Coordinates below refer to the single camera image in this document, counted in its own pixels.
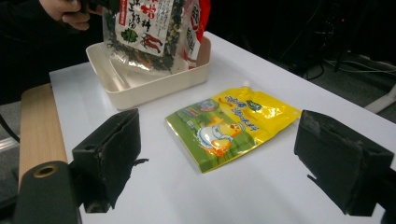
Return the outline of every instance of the white table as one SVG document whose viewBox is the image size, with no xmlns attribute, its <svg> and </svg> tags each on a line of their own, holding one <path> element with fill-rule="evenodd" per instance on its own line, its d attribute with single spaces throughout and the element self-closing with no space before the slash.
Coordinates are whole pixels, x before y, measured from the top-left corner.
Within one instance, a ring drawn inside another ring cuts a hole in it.
<svg viewBox="0 0 396 224">
<path fill-rule="evenodd" d="M 396 152 L 396 124 L 215 35 L 205 36 L 212 42 L 208 81 L 138 106 L 139 158 L 149 162 L 132 170 L 114 210 L 86 214 L 81 206 L 83 223 L 379 223 L 381 206 L 372 217 L 346 216 L 307 178 L 309 171 L 293 153 L 299 120 L 247 155 L 201 174 L 164 118 L 246 80 L 253 90 L 329 115 Z M 119 111 L 89 63 L 54 71 L 50 78 L 71 161 L 71 150 Z M 395 161 L 391 167 L 396 169 Z"/>
</svg>

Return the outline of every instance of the cartoon duck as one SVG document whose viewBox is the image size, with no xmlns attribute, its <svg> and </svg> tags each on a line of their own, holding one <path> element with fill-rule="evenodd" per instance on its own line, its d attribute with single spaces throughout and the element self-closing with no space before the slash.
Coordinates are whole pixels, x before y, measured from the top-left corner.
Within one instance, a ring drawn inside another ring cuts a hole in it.
<svg viewBox="0 0 396 224">
<path fill-rule="evenodd" d="M 227 124 L 224 119 L 213 117 L 212 122 L 197 132 L 201 146 L 209 153 L 224 157 L 233 139 L 245 130 L 240 123 Z"/>
</svg>

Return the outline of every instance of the tray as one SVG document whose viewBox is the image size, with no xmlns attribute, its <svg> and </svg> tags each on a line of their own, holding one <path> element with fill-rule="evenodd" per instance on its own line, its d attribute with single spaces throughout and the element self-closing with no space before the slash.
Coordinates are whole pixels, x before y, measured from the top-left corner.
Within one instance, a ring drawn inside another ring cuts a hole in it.
<svg viewBox="0 0 396 224">
<path fill-rule="evenodd" d="M 205 36 L 198 53 L 197 66 L 169 76 L 142 74 L 131 70 L 131 66 L 110 61 L 104 48 L 101 42 L 87 47 L 86 52 L 94 72 L 118 110 L 141 105 L 207 80 L 211 43 Z"/>
</svg>

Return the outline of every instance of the snack bag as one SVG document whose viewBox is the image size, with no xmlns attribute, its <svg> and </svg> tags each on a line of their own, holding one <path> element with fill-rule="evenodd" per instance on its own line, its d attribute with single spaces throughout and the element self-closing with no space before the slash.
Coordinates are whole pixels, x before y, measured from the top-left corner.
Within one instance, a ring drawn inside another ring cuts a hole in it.
<svg viewBox="0 0 396 224">
<path fill-rule="evenodd" d="M 187 27 L 187 39 L 184 45 L 184 58 L 189 64 L 189 69 L 196 67 L 196 60 L 209 19 L 209 13 L 210 0 L 194 0 L 189 26 Z"/>
<path fill-rule="evenodd" d="M 300 115 L 301 110 L 244 86 L 184 107 L 166 121 L 206 173 L 258 147 Z"/>
<path fill-rule="evenodd" d="M 143 74 L 171 75 L 188 69 L 184 43 L 194 0 L 120 0 L 104 8 L 104 42 L 113 63 Z"/>
</svg>

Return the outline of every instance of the green snack bag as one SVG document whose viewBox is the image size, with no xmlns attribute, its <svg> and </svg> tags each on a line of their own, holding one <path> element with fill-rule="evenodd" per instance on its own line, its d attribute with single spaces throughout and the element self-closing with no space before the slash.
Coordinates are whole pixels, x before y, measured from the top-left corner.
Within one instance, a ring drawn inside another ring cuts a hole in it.
<svg viewBox="0 0 396 224">
<path fill-rule="evenodd" d="M 184 107 L 166 117 L 202 173 L 261 145 L 301 115 L 301 110 L 244 86 Z"/>
</svg>

